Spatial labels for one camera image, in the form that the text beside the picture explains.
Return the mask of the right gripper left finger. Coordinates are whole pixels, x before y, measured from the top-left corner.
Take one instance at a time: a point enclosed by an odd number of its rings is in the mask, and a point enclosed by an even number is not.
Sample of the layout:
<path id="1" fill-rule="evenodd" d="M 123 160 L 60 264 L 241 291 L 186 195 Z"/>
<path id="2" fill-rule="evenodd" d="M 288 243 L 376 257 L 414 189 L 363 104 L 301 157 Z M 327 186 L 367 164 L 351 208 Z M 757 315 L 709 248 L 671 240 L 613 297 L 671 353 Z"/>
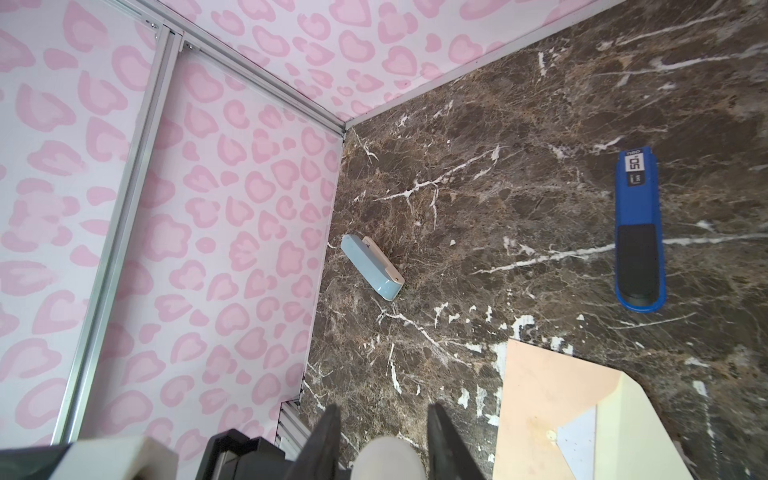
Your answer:
<path id="1" fill-rule="evenodd" d="M 341 411 L 328 406 L 305 446 L 285 475 L 286 480 L 334 480 L 337 478 L 341 440 Z"/>

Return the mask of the white glue stick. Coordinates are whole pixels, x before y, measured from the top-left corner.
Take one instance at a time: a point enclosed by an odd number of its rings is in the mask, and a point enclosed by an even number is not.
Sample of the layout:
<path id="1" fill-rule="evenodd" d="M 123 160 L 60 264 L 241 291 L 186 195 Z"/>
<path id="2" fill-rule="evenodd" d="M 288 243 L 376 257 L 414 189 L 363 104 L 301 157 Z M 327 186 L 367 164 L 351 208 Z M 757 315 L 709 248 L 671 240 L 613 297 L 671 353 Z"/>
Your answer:
<path id="1" fill-rule="evenodd" d="M 412 446 L 385 436 L 368 443 L 351 469 L 351 480 L 426 480 L 424 466 Z"/>

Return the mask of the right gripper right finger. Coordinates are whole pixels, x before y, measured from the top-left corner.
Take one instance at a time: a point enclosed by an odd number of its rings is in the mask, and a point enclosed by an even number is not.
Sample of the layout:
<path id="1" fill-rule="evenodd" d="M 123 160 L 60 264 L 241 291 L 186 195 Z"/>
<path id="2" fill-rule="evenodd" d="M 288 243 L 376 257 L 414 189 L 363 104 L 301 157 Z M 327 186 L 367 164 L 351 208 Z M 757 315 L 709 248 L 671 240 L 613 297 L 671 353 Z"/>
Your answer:
<path id="1" fill-rule="evenodd" d="M 427 413 L 428 478 L 482 480 L 484 475 L 440 403 Z"/>

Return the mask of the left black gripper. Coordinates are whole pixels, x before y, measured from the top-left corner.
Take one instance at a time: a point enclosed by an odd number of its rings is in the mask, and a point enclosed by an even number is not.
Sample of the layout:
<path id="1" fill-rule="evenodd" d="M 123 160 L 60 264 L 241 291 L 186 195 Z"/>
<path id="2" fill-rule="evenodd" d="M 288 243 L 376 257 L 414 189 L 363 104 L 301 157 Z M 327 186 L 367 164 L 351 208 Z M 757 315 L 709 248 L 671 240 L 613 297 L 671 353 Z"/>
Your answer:
<path id="1" fill-rule="evenodd" d="M 236 429 L 212 436 L 204 450 L 197 480 L 311 479 L 286 453 L 263 437 L 249 438 Z"/>

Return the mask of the beige envelope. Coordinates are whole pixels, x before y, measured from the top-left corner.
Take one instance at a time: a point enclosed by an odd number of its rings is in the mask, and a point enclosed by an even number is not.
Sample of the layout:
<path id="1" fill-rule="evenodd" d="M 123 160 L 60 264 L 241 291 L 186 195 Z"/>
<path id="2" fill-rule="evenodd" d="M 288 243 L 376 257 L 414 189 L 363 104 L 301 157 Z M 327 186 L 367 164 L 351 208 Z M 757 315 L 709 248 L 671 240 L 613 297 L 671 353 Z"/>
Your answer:
<path id="1" fill-rule="evenodd" d="M 645 391 L 623 371 L 517 340 L 505 360 L 494 478 L 574 479 L 556 432 L 594 405 L 594 479 L 691 478 Z"/>

